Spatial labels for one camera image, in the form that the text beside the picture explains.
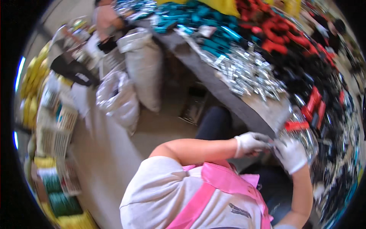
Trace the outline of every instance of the rope spool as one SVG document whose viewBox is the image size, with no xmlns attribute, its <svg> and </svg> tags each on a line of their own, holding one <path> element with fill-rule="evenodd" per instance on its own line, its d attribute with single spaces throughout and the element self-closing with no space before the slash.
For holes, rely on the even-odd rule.
<svg viewBox="0 0 366 229">
<path fill-rule="evenodd" d="M 56 217 L 83 213 L 77 198 L 74 196 L 65 196 L 61 192 L 55 192 L 50 193 L 48 198 Z"/>
<path fill-rule="evenodd" d="M 47 194 L 54 192 L 62 192 L 59 176 L 57 174 L 44 176 L 43 185 L 46 188 Z"/>
</svg>

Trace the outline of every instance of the pink vest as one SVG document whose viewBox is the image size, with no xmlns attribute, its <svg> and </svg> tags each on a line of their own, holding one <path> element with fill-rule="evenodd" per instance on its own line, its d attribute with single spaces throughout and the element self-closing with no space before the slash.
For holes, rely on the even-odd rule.
<svg viewBox="0 0 366 229">
<path fill-rule="evenodd" d="M 185 170 L 189 170 L 195 166 L 185 167 L 183 167 Z M 239 176 L 226 160 L 222 160 L 215 163 L 205 162 L 201 177 L 204 181 L 202 186 L 167 229 L 190 228 L 205 209 L 216 189 L 229 194 L 240 194 L 253 198 L 261 210 L 261 229 L 270 229 L 270 222 L 273 217 L 268 214 L 268 208 L 262 195 L 256 189 L 259 175 L 244 174 Z"/>
</svg>

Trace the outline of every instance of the black bag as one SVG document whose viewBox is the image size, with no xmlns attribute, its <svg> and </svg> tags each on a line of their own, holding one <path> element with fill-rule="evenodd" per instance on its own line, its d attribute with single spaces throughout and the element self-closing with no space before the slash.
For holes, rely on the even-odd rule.
<svg viewBox="0 0 366 229">
<path fill-rule="evenodd" d="M 117 43 L 114 41 L 114 36 L 113 36 L 113 37 L 107 38 L 107 41 L 104 43 L 99 42 L 99 44 L 97 46 L 105 54 L 108 54 L 110 51 L 112 51 L 114 48 L 117 47 Z"/>
</svg>

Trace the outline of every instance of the plastic bag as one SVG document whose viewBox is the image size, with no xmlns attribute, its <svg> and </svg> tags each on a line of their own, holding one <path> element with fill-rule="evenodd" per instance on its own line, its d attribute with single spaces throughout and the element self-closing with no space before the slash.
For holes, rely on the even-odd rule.
<svg viewBox="0 0 366 229">
<path fill-rule="evenodd" d="M 146 108 L 159 112 L 163 57 L 152 34 L 145 28 L 132 29 L 117 41 L 117 46 L 126 53 L 127 71 L 137 97 Z"/>
<path fill-rule="evenodd" d="M 136 130 L 139 102 L 127 73 L 112 70 L 97 90 L 97 107 L 112 116 L 129 134 Z"/>
</svg>

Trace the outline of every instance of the white glove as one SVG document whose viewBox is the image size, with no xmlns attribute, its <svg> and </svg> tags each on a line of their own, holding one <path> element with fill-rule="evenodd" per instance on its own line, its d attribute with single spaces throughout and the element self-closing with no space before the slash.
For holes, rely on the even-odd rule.
<svg viewBox="0 0 366 229">
<path fill-rule="evenodd" d="M 278 150 L 274 150 L 277 158 L 281 161 L 285 170 L 291 175 L 307 163 L 305 148 L 301 142 L 291 138 L 283 139 L 283 144 L 276 139 L 274 145 Z"/>
<path fill-rule="evenodd" d="M 317 30 L 320 32 L 320 34 L 325 37 L 325 38 L 329 38 L 328 35 L 328 29 L 324 28 L 323 26 L 321 26 L 320 24 L 317 24 L 316 26 Z"/>
<path fill-rule="evenodd" d="M 248 132 L 240 136 L 235 136 L 235 139 L 238 146 L 234 158 L 241 158 L 254 150 L 270 148 L 268 144 L 270 138 L 264 134 Z"/>
</svg>

